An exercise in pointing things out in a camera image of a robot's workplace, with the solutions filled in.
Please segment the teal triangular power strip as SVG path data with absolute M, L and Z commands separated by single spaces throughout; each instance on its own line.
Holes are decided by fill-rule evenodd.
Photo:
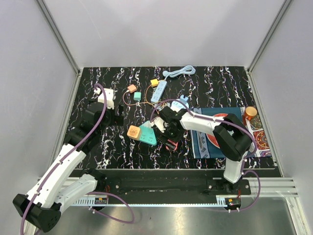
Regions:
M 142 125 L 139 126 L 141 130 L 141 135 L 139 137 L 139 141 L 155 146 L 157 144 L 156 135 L 153 130 L 153 125 L 150 121 L 144 122 Z

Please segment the salmon small charger plug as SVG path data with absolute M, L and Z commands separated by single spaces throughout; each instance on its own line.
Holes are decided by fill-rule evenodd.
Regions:
M 131 84 L 127 87 L 128 92 L 134 93 L 137 90 L 137 87 L 134 84 Z

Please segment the round light blue power socket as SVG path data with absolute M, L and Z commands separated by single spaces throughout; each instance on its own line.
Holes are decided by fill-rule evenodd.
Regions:
M 181 109 L 189 109 L 189 104 L 182 100 L 175 100 L 171 104 L 171 109 L 178 112 Z

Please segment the light blue long power strip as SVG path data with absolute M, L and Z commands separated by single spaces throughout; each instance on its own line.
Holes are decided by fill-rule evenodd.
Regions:
M 159 100 L 161 99 L 163 95 L 163 92 L 165 91 L 166 85 L 167 85 L 167 81 L 161 80 L 159 82 L 158 86 L 156 87 L 152 95 L 151 103 L 159 102 Z

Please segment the pink square plug adapter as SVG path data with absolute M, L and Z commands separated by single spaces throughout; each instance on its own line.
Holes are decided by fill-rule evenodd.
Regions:
M 177 149 L 177 143 L 166 143 L 166 149 L 169 151 L 176 151 Z

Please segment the light blue charger plug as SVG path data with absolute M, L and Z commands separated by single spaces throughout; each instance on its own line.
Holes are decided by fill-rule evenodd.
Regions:
M 180 96 L 180 100 L 181 100 L 182 102 L 184 102 L 184 103 L 187 103 L 187 102 L 188 102 L 188 97 L 185 96 L 185 95 L 181 95 L 181 96 Z

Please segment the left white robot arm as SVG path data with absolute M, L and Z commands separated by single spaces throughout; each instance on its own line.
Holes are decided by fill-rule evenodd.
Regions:
M 89 104 L 41 180 L 27 194 L 15 196 L 13 205 L 23 222 L 31 223 L 41 232 L 49 232 L 62 213 L 83 195 L 109 192 L 106 175 L 94 168 L 87 169 L 72 186 L 62 189 L 62 185 L 76 166 L 100 144 L 105 128 L 123 124 L 123 117 L 115 114 L 113 97 L 113 92 L 105 92 L 96 102 Z

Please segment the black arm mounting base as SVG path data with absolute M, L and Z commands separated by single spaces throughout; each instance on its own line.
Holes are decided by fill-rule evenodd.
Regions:
M 247 179 L 234 186 L 223 179 L 223 170 L 148 169 L 101 170 L 106 175 L 98 189 L 120 196 L 128 204 L 213 204 L 216 196 L 250 196 Z

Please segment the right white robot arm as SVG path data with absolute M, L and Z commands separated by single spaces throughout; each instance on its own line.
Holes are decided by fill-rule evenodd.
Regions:
M 222 188 L 228 194 L 239 189 L 239 180 L 244 174 L 244 159 L 248 152 L 254 154 L 255 151 L 250 148 L 252 145 L 257 147 L 257 144 L 235 114 L 214 117 L 197 114 L 185 108 L 178 110 L 166 106 L 160 110 L 159 117 L 152 124 L 159 131 L 159 140 L 164 144 L 178 142 L 185 131 L 213 135 L 226 158 Z

